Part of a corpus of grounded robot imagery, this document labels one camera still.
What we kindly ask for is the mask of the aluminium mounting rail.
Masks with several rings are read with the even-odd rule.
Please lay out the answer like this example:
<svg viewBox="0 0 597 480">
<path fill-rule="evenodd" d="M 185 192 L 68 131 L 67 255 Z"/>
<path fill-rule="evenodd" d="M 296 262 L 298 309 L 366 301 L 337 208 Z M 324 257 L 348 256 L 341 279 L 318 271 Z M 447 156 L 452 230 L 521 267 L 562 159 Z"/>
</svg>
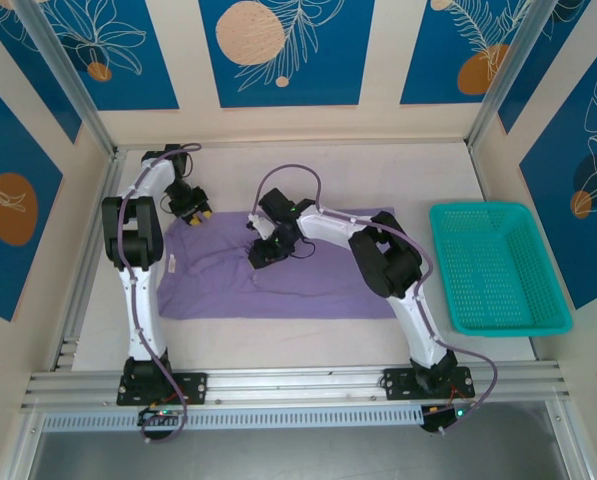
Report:
<svg viewBox="0 0 597 480">
<path fill-rule="evenodd" d="M 383 404 L 382 366 L 208 370 L 206 408 L 316 407 Z M 38 411 L 103 410 L 116 406 L 119 371 L 36 372 L 21 408 Z M 569 396 L 555 361 L 498 364 L 490 402 L 552 401 Z"/>
</svg>

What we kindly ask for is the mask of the purple t-shirt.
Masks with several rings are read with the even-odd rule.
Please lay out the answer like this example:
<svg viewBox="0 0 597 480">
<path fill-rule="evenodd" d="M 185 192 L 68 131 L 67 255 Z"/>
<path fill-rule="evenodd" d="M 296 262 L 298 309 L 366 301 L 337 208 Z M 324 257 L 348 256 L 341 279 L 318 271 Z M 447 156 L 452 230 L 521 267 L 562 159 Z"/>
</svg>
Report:
<svg viewBox="0 0 597 480">
<path fill-rule="evenodd" d="M 256 270 L 256 238 L 244 212 L 216 213 L 199 226 L 174 221 L 164 235 L 166 267 L 157 288 L 162 317 L 191 319 L 371 319 L 393 317 L 365 284 L 350 251 L 315 241 Z"/>
</svg>

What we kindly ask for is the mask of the aluminium frame post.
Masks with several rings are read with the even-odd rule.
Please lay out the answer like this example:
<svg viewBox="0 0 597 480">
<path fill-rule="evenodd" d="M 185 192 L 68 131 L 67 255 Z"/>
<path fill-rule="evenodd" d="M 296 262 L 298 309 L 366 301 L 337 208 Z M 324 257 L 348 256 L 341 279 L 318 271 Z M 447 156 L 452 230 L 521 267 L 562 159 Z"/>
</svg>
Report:
<svg viewBox="0 0 597 480">
<path fill-rule="evenodd" d="M 27 33 L 95 143 L 108 157 L 113 158 L 116 146 L 98 114 L 91 96 L 40 6 L 34 0 L 11 0 L 11 2 Z"/>
<path fill-rule="evenodd" d="M 596 480 L 582 431 L 576 426 L 571 402 L 547 400 L 545 407 L 568 480 Z"/>
<path fill-rule="evenodd" d="M 22 410 L 14 417 L 0 460 L 0 480 L 29 480 L 45 417 L 37 409 Z"/>
<path fill-rule="evenodd" d="M 470 154 L 483 140 L 489 125 L 498 115 L 498 110 L 517 78 L 528 55 L 539 38 L 558 0 L 532 0 L 527 16 L 520 23 L 517 34 L 511 42 L 504 60 L 485 94 L 476 118 L 465 138 Z"/>
</svg>

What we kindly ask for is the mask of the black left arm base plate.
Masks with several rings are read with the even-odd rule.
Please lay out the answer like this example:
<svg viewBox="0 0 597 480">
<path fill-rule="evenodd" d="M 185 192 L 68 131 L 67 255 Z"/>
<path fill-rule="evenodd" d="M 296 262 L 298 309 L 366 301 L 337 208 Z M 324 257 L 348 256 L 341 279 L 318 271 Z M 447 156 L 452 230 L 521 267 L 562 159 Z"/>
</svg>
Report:
<svg viewBox="0 0 597 480">
<path fill-rule="evenodd" d="M 173 373 L 174 383 L 187 405 L 203 405 L 207 391 L 206 373 Z M 139 377 L 123 375 L 116 397 L 118 406 L 181 405 L 182 401 L 171 382 L 160 372 Z"/>
</svg>

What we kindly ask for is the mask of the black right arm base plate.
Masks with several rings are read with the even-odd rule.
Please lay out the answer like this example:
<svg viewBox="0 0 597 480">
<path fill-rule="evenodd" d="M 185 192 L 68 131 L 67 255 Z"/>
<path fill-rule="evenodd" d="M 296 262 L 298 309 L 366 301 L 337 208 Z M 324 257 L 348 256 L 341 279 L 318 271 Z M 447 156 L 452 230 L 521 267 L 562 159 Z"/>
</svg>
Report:
<svg viewBox="0 0 597 480">
<path fill-rule="evenodd" d="M 467 367 L 432 374 L 423 370 L 389 368 L 382 374 L 381 386 L 388 400 L 472 399 L 475 389 Z"/>
</svg>

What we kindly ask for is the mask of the teal plastic basket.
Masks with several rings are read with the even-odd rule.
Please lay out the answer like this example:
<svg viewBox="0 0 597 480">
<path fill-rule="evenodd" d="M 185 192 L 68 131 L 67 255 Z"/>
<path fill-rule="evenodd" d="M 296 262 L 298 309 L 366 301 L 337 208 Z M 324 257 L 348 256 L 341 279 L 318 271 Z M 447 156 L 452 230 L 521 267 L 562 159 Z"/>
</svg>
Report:
<svg viewBox="0 0 597 480">
<path fill-rule="evenodd" d="M 507 202 L 429 211 L 452 325 L 469 336 L 540 337 L 573 320 L 531 212 Z"/>
</svg>

